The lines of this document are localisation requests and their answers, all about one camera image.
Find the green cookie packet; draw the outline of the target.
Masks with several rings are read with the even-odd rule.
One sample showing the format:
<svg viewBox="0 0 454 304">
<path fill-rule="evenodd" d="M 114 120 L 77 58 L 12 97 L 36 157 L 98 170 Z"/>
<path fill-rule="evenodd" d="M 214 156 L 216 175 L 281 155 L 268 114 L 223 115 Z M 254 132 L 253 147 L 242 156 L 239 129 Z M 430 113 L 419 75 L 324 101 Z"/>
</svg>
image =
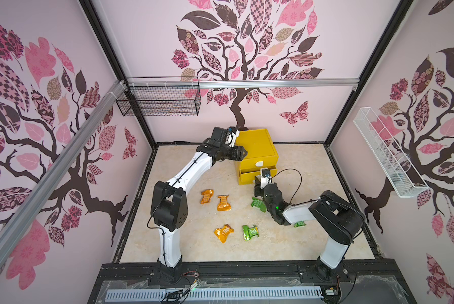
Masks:
<svg viewBox="0 0 454 304">
<path fill-rule="evenodd" d="M 242 226 L 243 238 L 246 241 L 250 241 L 252 238 L 259 237 L 259 228 L 256 225 L 249 227 L 248 225 Z"/>
<path fill-rule="evenodd" d="M 266 213 L 267 211 L 264 201 L 256 197 L 252 197 L 251 207 L 258 208 L 263 213 Z"/>
<path fill-rule="evenodd" d="M 304 221 L 300 221 L 294 224 L 295 228 L 306 226 L 306 223 Z"/>
</svg>

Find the yellow drawer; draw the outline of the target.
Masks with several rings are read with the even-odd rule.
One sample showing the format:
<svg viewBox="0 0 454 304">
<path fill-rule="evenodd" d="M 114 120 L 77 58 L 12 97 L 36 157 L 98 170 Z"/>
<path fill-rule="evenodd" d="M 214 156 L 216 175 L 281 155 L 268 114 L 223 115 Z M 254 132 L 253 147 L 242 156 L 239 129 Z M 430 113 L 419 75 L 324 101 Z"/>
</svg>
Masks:
<svg viewBox="0 0 454 304">
<path fill-rule="evenodd" d="M 240 170 L 238 171 L 238 184 L 241 186 L 251 185 L 255 183 L 257 176 L 261 175 L 261 168 Z"/>
</svg>

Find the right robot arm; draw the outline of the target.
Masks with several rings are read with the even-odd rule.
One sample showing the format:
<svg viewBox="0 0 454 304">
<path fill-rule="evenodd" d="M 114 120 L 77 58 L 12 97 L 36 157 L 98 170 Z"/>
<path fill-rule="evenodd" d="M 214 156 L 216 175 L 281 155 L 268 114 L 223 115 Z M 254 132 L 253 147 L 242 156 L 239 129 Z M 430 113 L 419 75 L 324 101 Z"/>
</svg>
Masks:
<svg viewBox="0 0 454 304">
<path fill-rule="evenodd" d="M 324 282 L 334 281 L 350 245 L 363 230 L 365 216 L 333 191 L 324 191 L 319 198 L 297 205 L 284 199 L 277 184 L 254 186 L 254 196 L 260 198 L 274 221 L 279 225 L 294 225 L 315 220 L 328 234 L 323 252 L 316 260 L 314 272 Z"/>
</svg>

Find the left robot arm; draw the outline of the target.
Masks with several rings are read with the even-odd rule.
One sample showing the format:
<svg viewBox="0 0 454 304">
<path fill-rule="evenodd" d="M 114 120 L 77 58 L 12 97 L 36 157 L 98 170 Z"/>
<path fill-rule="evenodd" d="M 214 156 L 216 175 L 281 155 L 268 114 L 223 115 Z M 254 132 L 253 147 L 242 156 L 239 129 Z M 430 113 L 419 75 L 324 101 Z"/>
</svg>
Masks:
<svg viewBox="0 0 454 304">
<path fill-rule="evenodd" d="M 160 235 L 158 268 L 161 279 L 176 281 L 181 277 L 180 228 L 188 217 L 190 190 L 216 163 L 239 162 L 247 156 L 245 148 L 236 144 L 239 135 L 240 130 L 236 127 L 215 127 L 211 137 L 198 145 L 192 159 L 179 173 L 166 182 L 155 184 L 150 219 L 154 221 L 152 229 L 157 229 Z"/>
</svg>

